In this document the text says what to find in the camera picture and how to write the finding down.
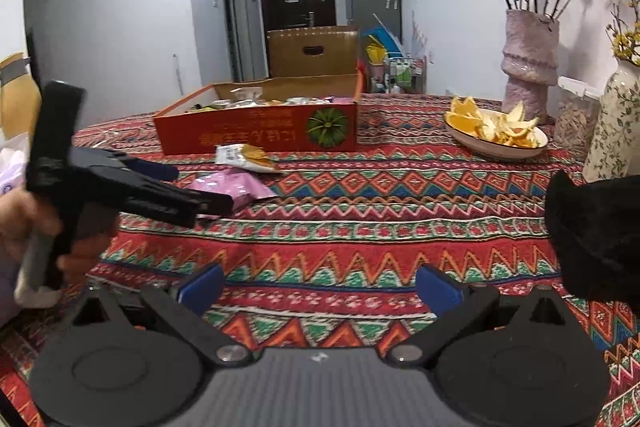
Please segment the white vase with leaf pattern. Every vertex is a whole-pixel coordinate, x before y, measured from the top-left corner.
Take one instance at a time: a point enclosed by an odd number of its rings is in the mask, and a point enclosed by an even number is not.
[[[630,174],[640,142],[640,68],[618,61],[602,95],[602,109],[582,176],[591,183]]]

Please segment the tablecloth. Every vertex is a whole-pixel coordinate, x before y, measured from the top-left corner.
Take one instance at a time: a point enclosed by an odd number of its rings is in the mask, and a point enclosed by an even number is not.
[[[511,295],[550,283],[609,365],[611,388],[598,427],[635,425],[638,321],[624,304],[568,296],[545,230],[550,177],[564,169],[579,181],[581,165],[554,145],[525,164],[476,156],[444,129],[449,102],[363,95],[357,152],[278,153],[283,174],[263,178],[277,198],[193,230],[123,215],[120,234],[92,275],[135,288],[218,261],[226,287],[205,318],[248,347],[375,344],[382,352],[434,320],[415,294],[421,263]],[[172,163],[181,186],[220,169],[212,154],[162,156],[149,115],[91,126],[76,143]],[[56,316],[24,312],[0,335],[0,388],[30,425],[42,423],[24,379]]]

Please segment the red cardboard box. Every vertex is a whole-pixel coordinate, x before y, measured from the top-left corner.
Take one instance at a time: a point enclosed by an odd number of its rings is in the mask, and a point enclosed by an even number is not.
[[[266,151],[353,151],[356,102],[362,86],[359,73],[210,84],[158,112],[154,124],[166,155],[212,153],[216,145],[231,143],[248,143]],[[264,100],[284,102],[294,96],[335,99],[322,105],[186,112],[197,103],[231,99],[231,90],[238,87],[261,87]]]

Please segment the floral vase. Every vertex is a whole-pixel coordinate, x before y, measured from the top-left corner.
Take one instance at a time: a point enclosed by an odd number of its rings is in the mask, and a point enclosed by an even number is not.
[[[585,181],[610,180],[629,174],[639,122],[640,68],[619,60],[618,69],[611,75],[602,95],[602,108],[582,170]]]
[[[526,10],[507,10],[507,41],[502,70],[509,75],[502,111],[522,100],[527,120],[546,120],[549,86],[558,83],[559,24]]]

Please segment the pink ceramic vase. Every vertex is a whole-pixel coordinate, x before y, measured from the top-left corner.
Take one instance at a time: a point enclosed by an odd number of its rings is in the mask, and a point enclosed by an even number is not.
[[[546,120],[549,86],[558,83],[559,24],[526,10],[507,11],[507,42],[502,70],[509,75],[502,111],[522,100],[527,120]]]

